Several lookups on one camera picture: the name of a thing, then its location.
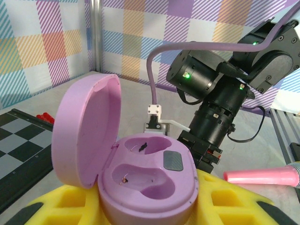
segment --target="open lid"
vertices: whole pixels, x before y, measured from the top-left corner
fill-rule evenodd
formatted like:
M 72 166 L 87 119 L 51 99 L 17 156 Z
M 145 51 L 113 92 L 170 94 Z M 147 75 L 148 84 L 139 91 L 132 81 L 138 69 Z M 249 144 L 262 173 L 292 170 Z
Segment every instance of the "open lid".
M 91 188 L 104 168 L 120 123 L 117 75 L 94 74 L 74 83 L 58 108 L 52 164 L 65 184 Z

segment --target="white connector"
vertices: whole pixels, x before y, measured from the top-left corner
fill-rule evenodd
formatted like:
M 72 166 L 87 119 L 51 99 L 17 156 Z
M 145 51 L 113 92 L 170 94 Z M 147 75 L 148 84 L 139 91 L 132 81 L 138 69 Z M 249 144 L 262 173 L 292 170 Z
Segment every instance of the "white connector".
M 174 120 L 162 120 L 160 117 L 161 117 L 161 113 L 162 113 L 162 109 L 161 109 L 161 105 L 149 105 L 148 106 L 148 115 L 149 115 L 149 118 L 150 116 L 154 115 L 154 116 L 157 116 L 157 122 L 158 123 L 164 123 L 164 124 L 172 124 L 174 126 L 177 126 L 179 127 L 180 129 L 182 130 L 185 130 L 187 132 L 190 131 L 190 128 L 174 121 Z

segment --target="chessboard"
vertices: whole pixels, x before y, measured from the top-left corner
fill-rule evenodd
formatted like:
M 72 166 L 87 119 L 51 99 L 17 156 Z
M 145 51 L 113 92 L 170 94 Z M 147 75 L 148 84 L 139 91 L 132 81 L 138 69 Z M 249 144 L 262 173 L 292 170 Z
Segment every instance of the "chessboard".
M 52 128 L 17 109 L 0 115 L 0 213 L 53 169 Z

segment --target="striped pattern wall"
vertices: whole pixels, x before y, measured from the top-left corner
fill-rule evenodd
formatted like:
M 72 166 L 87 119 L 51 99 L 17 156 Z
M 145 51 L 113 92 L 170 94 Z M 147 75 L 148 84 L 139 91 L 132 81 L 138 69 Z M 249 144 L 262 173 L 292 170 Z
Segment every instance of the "striped pattern wall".
M 90 0 L 0 0 L 0 109 L 94 68 L 91 48 L 82 48 L 82 37 L 91 37 L 89 8 Z
M 296 0 L 103 0 L 102 12 L 104 71 L 149 84 L 145 60 L 160 45 L 185 41 L 237 43 L 262 21 L 272 18 Z M 155 57 L 153 71 L 157 86 L 174 90 L 166 79 L 168 68 L 180 50 Z M 232 52 L 216 51 L 224 59 Z M 272 106 L 282 90 L 300 92 L 296 73 L 264 95 L 245 105 Z

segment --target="pink cylinder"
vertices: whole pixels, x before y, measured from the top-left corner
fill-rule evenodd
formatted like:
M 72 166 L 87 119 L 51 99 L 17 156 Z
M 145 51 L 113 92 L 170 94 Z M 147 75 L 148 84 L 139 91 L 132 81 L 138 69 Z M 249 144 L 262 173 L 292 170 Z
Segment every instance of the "pink cylinder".
M 223 173 L 224 180 L 235 184 L 279 184 L 297 186 L 299 176 L 294 167 L 286 165 L 271 169 L 229 171 Z

